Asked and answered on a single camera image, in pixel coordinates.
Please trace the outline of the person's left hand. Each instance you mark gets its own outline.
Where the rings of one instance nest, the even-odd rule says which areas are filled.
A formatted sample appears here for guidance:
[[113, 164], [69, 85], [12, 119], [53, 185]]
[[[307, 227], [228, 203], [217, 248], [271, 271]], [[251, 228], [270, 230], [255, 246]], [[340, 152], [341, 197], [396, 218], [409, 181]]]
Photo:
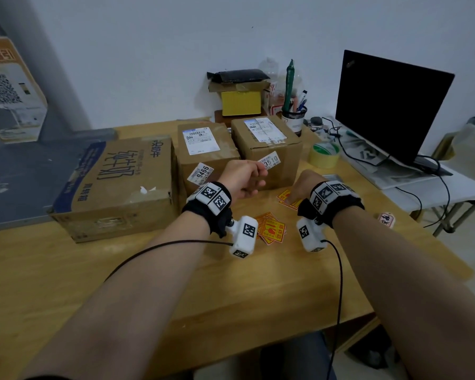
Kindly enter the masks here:
[[248, 168], [248, 159], [231, 160], [227, 163], [218, 182], [229, 191], [231, 200], [252, 198], [258, 194], [259, 189], [265, 186], [265, 177], [251, 177]]

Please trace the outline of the white price label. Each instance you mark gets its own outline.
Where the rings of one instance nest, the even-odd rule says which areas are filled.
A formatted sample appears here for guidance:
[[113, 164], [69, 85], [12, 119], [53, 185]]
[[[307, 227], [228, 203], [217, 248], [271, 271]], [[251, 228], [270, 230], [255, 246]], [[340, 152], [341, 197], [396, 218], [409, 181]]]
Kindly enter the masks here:
[[197, 186], [203, 185], [210, 175], [214, 172], [214, 168], [204, 163], [198, 163], [195, 169], [187, 177], [187, 181]]
[[281, 160], [279, 158], [278, 153], [276, 151], [273, 151], [272, 153], [259, 159], [258, 162], [262, 163], [265, 169], [268, 171], [273, 167], [279, 165], [281, 163]]

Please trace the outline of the person's left forearm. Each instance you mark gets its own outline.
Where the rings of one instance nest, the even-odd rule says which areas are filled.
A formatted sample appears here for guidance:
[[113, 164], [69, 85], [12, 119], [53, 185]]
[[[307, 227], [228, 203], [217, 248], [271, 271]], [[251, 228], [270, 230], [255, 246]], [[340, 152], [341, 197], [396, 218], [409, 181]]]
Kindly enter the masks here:
[[203, 243], [177, 243], [126, 263], [32, 359], [20, 379], [142, 379], [204, 248]]

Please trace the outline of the person's right forearm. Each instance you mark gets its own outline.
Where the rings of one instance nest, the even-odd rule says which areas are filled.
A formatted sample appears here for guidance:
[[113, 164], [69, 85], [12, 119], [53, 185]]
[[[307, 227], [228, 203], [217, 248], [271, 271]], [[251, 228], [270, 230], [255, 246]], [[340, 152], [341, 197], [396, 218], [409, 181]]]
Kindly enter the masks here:
[[414, 380], [475, 380], [475, 294], [357, 206], [333, 229]]

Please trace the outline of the cardboard box with shipping label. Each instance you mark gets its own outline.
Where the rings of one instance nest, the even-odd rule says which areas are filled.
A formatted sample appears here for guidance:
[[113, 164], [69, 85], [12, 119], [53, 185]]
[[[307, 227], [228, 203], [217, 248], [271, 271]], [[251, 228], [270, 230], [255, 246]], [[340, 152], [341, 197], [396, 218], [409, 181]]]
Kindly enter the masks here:
[[268, 170], [262, 190], [293, 185], [303, 150], [302, 140], [275, 115], [231, 122], [231, 137], [242, 159], [258, 161], [276, 151], [281, 163]]
[[177, 161], [180, 181], [189, 196], [200, 186], [187, 181], [198, 163], [214, 168], [205, 183], [217, 181], [227, 163], [240, 159], [231, 134], [225, 124], [210, 121], [190, 121], [178, 125]]

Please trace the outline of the black wristband with marker cubes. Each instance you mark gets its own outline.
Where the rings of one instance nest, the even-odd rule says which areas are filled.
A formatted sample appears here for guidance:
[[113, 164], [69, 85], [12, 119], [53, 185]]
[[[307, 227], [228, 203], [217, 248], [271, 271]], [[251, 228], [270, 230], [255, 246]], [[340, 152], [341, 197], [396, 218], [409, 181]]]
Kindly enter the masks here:
[[297, 215], [333, 228], [336, 214], [349, 207], [365, 210], [359, 195], [348, 185], [337, 180], [317, 184], [308, 198], [301, 201]]
[[231, 204], [229, 190], [220, 182], [209, 182], [201, 185], [187, 198], [182, 213], [192, 212], [203, 217], [210, 232], [223, 238], [232, 219]]

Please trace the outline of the yellow-green tape roll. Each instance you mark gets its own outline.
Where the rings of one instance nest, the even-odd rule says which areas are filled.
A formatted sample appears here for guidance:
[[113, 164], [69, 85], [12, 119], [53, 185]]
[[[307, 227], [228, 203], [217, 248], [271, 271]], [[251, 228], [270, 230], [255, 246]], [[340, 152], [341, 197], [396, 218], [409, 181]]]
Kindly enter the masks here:
[[308, 154], [308, 163], [320, 169], [333, 168], [340, 158], [340, 152], [340, 146], [332, 142], [313, 144]]

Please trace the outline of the yellow box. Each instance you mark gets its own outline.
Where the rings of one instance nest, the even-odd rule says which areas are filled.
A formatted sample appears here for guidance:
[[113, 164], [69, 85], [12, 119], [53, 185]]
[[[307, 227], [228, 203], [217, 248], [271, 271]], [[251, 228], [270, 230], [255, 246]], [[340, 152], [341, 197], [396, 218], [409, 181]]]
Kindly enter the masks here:
[[261, 113], [260, 91], [227, 91], [220, 93], [223, 116], [257, 115]]

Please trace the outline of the green pen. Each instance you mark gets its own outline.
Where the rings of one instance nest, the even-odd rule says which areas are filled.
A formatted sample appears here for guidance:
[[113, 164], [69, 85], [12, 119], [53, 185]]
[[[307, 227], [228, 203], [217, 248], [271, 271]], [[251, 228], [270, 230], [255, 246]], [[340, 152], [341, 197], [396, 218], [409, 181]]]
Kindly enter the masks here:
[[286, 69], [286, 80], [285, 80], [285, 99], [284, 104], [282, 107], [282, 112], [289, 112], [290, 103], [291, 103], [291, 95], [293, 89], [293, 82], [295, 78], [295, 66], [294, 60], [291, 59], [289, 66]]

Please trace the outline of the clear plastic bottle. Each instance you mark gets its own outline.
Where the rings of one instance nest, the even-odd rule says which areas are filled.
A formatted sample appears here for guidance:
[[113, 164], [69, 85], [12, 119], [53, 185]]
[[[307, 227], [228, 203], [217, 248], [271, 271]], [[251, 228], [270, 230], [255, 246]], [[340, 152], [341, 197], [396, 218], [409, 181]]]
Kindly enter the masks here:
[[261, 92], [261, 104], [268, 115], [276, 115], [281, 110], [281, 94], [279, 93], [279, 64], [271, 57], [266, 57], [259, 69], [267, 76], [268, 87]]

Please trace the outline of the black pouch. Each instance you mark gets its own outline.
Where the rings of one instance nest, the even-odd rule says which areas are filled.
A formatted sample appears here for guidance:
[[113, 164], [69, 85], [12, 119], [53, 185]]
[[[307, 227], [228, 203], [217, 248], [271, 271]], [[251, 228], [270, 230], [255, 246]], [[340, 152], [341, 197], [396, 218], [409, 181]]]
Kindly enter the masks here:
[[242, 69], [231, 71], [220, 71], [216, 73], [207, 72], [207, 79], [218, 84], [237, 84], [248, 82], [262, 82], [270, 79], [260, 69]]

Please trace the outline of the white folding table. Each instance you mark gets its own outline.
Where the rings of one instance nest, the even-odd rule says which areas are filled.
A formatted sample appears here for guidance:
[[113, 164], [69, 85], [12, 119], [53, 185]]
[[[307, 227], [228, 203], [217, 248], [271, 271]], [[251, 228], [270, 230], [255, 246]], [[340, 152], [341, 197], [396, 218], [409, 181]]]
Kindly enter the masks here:
[[444, 166], [451, 176], [382, 190], [391, 201], [406, 212], [434, 209], [443, 219], [433, 236], [442, 231], [454, 232], [475, 211], [475, 180]]

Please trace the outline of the beige chair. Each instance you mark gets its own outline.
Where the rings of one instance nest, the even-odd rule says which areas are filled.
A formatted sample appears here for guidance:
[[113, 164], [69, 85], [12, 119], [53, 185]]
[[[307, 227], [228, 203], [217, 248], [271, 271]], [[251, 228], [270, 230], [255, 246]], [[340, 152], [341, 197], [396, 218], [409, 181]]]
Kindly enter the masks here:
[[447, 133], [433, 153], [446, 166], [459, 173], [475, 174], [475, 116], [458, 131]]

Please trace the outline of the grey board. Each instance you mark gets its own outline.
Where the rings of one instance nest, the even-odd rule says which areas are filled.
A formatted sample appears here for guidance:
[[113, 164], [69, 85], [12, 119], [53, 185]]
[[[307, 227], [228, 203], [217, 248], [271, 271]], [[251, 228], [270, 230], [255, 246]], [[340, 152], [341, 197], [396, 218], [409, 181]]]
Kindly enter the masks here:
[[48, 211], [85, 150], [114, 129], [44, 132], [36, 142], [0, 143], [0, 230], [51, 221]]

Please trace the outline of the cardboard box with printed poster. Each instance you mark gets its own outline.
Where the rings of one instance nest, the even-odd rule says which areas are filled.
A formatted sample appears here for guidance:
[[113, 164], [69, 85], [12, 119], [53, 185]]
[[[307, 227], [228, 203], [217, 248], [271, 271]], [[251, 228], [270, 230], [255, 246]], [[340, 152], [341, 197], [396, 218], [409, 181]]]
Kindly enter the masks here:
[[0, 141], [37, 141], [47, 112], [47, 100], [13, 42], [0, 36]]

